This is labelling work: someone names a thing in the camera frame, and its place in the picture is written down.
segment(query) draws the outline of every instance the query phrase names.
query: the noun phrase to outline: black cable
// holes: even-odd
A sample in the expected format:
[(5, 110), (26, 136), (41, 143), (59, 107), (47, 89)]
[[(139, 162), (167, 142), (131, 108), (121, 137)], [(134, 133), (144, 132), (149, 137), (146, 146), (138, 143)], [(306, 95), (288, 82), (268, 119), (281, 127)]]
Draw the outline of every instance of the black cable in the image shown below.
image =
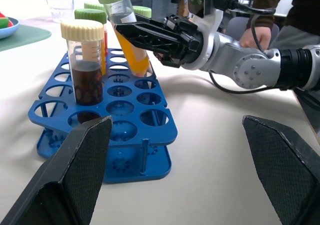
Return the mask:
[[(272, 11), (273, 13), (275, 13), (275, 9), (273, 8), (268, 8), (268, 9), (262, 9), (265, 11), (268, 11), (269, 13)], [(264, 54), (266, 55), (265, 51), (263, 50), (263, 48), (261, 47), (261, 44), (258, 40), (257, 34), (256, 34), (256, 20), (260, 15), (256, 14), (253, 16), (252, 20), (251, 20), (251, 31), (252, 31), (252, 35), (253, 35), (253, 39), (254, 42), (256, 44), (256, 46), (258, 47), (258, 49)], [(234, 90), (230, 90), (227, 89), (223, 86), (221, 86), (219, 83), (217, 83), (217, 81), (215, 80), (214, 76), (212, 75), (211, 72), (209, 72), (210, 78), (213, 82), (213, 84), (220, 89), (221, 91), (224, 91), (226, 93), (230, 93), (230, 94), (254, 94), (254, 93), (258, 93), (258, 92), (262, 92), (262, 91), (266, 91), (266, 90), (271, 90), (271, 89), (277, 89), (277, 87), (263, 87), (263, 88), (258, 88), (258, 89), (254, 89), (254, 90), (248, 90), (248, 91), (234, 91)]]
[(251, 6), (241, 4), (239, 2), (235, 2), (234, 7), (241, 11), (247, 12), (249, 14), (255, 14), (255, 15), (273, 15), (276, 13), (275, 8), (267, 8), (267, 9), (254, 8)]
[(264, 55), (267, 55), (264, 51), (264, 49), (261, 47), (261, 44), (258, 40), (258, 37), (257, 37), (257, 34), (256, 34), (256, 20), (257, 18), (259, 17), (260, 15), (254, 15), (252, 20), (251, 20), (251, 32), (252, 32), (252, 36), (253, 36), (253, 39), (254, 39), (254, 42), (257, 46), (257, 48), (264, 54)]
[(234, 91), (234, 90), (227, 89), (227, 88), (221, 86), (219, 83), (217, 83), (217, 81), (215, 80), (215, 78), (211, 72), (209, 72), (209, 76), (210, 76), (213, 84), (218, 89), (220, 89), (223, 92), (229, 93), (229, 94), (254, 94), (254, 93), (258, 93), (258, 92), (262, 92), (262, 91), (266, 91), (266, 90), (277, 89), (277, 87), (267, 86), (267, 87), (258, 88), (258, 89), (254, 89), (254, 90), (248, 90), (248, 91)]
[(303, 91), (301, 89), (294, 89), (293, 90), (305, 104), (307, 104), (310, 108), (320, 111), (320, 101), (316, 99), (314, 96), (309, 94), (307, 91)]

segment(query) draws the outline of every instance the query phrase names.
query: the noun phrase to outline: plate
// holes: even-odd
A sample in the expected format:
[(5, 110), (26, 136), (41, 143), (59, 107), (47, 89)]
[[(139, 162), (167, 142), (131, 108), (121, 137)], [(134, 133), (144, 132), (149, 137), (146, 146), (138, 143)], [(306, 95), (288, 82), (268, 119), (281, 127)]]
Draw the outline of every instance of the plate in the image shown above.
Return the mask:
[(4, 39), (4, 38), (11, 36), (19, 28), (20, 22), (17, 19), (9, 17), (9, 20), (13, 23), (13, 26), (1, 28), (0, 29), (0, 39)]

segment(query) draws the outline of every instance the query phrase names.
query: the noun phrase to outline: blue test tube rack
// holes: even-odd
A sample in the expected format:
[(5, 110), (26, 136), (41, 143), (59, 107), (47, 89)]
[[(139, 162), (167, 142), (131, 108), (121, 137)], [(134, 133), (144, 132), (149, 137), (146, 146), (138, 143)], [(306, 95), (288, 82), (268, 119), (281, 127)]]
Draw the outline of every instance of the blue test tube rack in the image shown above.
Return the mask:
[[(81, 106), (75, 102), (68, 54), (63, 56), (28, 112), (31, 122), (44, 127), (36, 146), (38, 154), (51, 157), (79, 125), (78, 114), (112, 116), (103, 181), (164, 178), (171, 170), (167, 145), (174, 142), (178, 131), (153, 69), (146, 77), (134, 76), (123, 52), (112, 48), (108, 49), (106, 64), (103, 101)], [(50, 93), (52, 89), (58, 90), (55, 96)]]

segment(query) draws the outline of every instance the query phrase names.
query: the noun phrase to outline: white table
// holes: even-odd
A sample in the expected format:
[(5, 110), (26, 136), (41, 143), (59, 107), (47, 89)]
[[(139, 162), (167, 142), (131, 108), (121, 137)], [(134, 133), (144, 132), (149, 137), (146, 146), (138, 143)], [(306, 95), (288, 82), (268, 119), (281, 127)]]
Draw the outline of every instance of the white table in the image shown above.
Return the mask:
[[(0, 220), (44, 161), (36, 152), (43, 128), (27, 112), (66, 52), (58, 24), (31, 23), (52, 37), (0, 52)], [(108, 44), (119, 47), (111, 29)], [(161, 180), (103, 184), (91, 224), (280, 225), (258, 179), (242, 118), (288, 125), (320, 154), (292, 92), (231, 95), (215, 88), (205, 72), (162, 66), (151, 53), (150, 59), (178, 129), (168, 147), (171, 172)], [(217, 80), (236, 89), (227, 78)]]

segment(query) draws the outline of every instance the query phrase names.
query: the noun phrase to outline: red object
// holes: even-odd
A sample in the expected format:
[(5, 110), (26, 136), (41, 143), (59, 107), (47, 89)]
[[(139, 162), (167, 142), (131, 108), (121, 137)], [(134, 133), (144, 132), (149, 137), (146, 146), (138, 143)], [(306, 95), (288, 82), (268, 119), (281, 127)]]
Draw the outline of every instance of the red object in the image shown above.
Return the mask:
[[(3, 15), (3, 14), (0, 12), (0, 18), (6, 18), (6, 16)], [(14, 25), (14, 24), (13, 24), (12, 21), (10, 21), (10, 19), (9, 19), (9, 23), (8, 23), (8, 27), (7, 27), (7, 28), (12, 27), (13, 25)]]
[(9, 18), (9, 23), (8, 23), (8, 28), (9, 27), (12, 27), (14, 24), (12, 23), (12, 21), (10, 21), (10, 18)]
[(104, 30), (104, 48), (105, 48), (105, 57), (108, 56), (108, 36), (107, 36), (107, 30)]

